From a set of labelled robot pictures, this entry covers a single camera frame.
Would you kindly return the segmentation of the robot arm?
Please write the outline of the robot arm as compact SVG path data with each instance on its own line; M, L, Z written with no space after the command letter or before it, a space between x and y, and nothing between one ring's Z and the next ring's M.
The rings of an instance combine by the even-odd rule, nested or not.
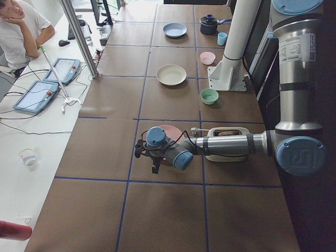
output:
M148 156L157 173L162 160L185 170L195 155L222 156L234 161L249 154L274 155L289 174L307 176L324 167L327 151L317 139L321 125L313 118L317 82L316 32L323 1L272 1L270 21L279 45L280 121L261 134L206 136L172 140L161 127L143 132L135 156Z

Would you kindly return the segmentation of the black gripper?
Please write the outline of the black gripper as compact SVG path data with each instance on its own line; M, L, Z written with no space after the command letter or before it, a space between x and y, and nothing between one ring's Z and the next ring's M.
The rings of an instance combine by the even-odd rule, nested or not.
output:
M163 157L161 157L161 156L151 157L151 160L152 160L152 173L153 174L158 174L159 169L160 169L160 165L161 165L161 161L163 160Z

